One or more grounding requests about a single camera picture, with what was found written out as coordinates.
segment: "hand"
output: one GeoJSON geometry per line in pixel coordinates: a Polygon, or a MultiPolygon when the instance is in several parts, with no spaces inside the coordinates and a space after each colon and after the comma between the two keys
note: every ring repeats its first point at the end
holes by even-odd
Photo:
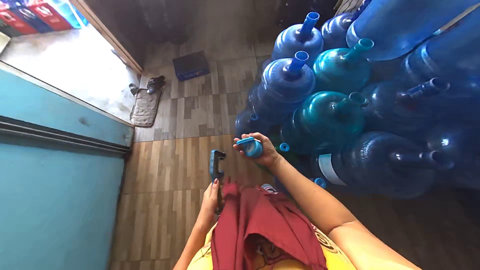
{"type": "MultiPolygon", "coordinates": [[[[255,139],[259,140],[262,143],[262,147],[264,148],[264,152],[259,158],[252,159],[253,161],[255,161],[255,163],[258,163],[260,165],[264,165],[270,168],[271,166],[277,164],[280,160],[283,159],[283,157],[275,150],[275,147],[273,146],[272,142],[267,136],[258,132],[250,133],[248,135],[242,134],[241,136],[242,139],[245,139],[248,137],[254,137],[255,139]]],[[[233,141],[235,142],[235,144],[233,145],[233,148],[239,151],[243,157],[246,157],[241,147],[236,144],[236,142],[240,141],[240,139],[235,138],[233,139],[233,141]]]]}
{"type": "Polygon", "coordinates": [[[204,192],[200,213],[198,214],[197,222],[195,223],[195,226],[201,231],[208,231],[215,219],[215,210],[218,207],[219,187],[220,183],[218,179],[215,179],[214,183],[210,183],[204,192]]]}

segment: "yellow shirt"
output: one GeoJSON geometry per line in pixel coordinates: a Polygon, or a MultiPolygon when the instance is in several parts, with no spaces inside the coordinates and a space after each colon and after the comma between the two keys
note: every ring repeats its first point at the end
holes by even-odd
{"type": "MultiPolygon", "coordinates": [[[[212,249],[210,246],[210,242],[212,240],[212,231],[215,228],[215,226],[213,226],[213,228],[208,232],[207,237],[205,239],[205,245],[197,252],[197,254],[195,254],[192,261],[190,262],[190,265],[188,266],[189,270],[213,269],[212,249]]],[[[312,228],[324,252],[326,265],[328,269],[355,270],[355,267],[350,262],[348,257],[340,250],[340,248],[338,248],[338,246],[335,245],[335,243],[333,243],[333,241],[331,241],[323,232],[321,232],[313,224],[312,224],[312,228]]],[[[283,252],[282,250],[280,250],[280,248],[277,248],[277,247],[266,248],[265,250],[269,250],[273,254],[283,252]]],[[[280,262],[277,262],[273,266],[273,268],[271,268],[270,265],[265,264],[265,260],[262,254],[258,254],[258,256],[255,259],[255,264],[259,266],[256,269],[260,269],[260,270],[269,270],[269,269],[308,270],[310,269],[310,267],[294,259],[282,260],[280,262]]]]}

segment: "person's right hand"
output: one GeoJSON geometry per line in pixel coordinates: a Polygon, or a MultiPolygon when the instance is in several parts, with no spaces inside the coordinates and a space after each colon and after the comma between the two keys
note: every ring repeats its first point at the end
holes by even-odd
{"type": "MultiPolygon", "coordinates": [[[[262,143],[262,147],[264,149],[263,154],[259,158],[252,159],[256,163],[258,163],[260,165],[270,167],[270,166],[275,165],[278,161],[280,161],[283,158],[275,150],[275,147],[273,146],[272,142],[270,141],[270,139],[267,136],[265,136],[261,133],[258,133],[258,132],[250,133],[250,134],[242,134],[242,136],[241,136],[242,139],[245,139],[245,138],[248,138],[248,137],[253,137],[253,138],[259,140],[262,143]]],[[[243,152],[242,148],[237,145],[237,141],[240,141],[240,139],[235,138],[235,139],[233,139],[233,141],[235,142],[235,144],[233,145],[233,148],[235,150],[239,151],[240,154],[243,157],[247,158],[245,156],[245,153],[243,152]]]]}

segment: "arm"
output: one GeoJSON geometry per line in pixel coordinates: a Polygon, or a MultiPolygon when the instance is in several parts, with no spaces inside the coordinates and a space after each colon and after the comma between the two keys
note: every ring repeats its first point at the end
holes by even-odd
{"type": "MultiPolygon", "coordinates": [[[[341,202],[299,173],[278,154],[270,139],[260,133],[250,135],[261,141],[264,148],[263,155],[254,161],[268,167],[320,231],[328,235],[334,228],[357,220],[341,202]]],[[[233,147],[244,156],[237,145],[233,147]]]]}
{"type": "MultiPolygon", "coordinates": [[[[248,136],[260,140],[264,148],[263,155],[254,161],[268,167],[311,222],[342,249],[355,268],[419,269],[375,237],[340,201],[299,173],[275,151],[266,136],[254,133],[243,134],[242,138],[248,136]]],[[[237,145],[234,148],[245,156],[237,145]]]]}
{"type": "Polygon", "coordinates": [[[187,269],[195,254],[205,245],[205,238],[215,218],[214,212],[217,208],[218,187],[218,179],[215,179],[214,184],[210,184],[205,190],[197,221],[173,270],[187,269]]]}

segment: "blue wall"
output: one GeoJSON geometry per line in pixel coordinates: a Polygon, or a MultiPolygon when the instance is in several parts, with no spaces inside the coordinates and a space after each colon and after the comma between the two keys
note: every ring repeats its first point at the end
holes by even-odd
{"type": "Polygon", "coordinates": [[[124,161],[0,135],[0,269],[104,270],[124,161]]]}
{"type": "Polygon", "coordinates": [[[4,70],[0,70],[0,115],[124,146],[130,146],[133,138],[132,127],[4,70]]]}

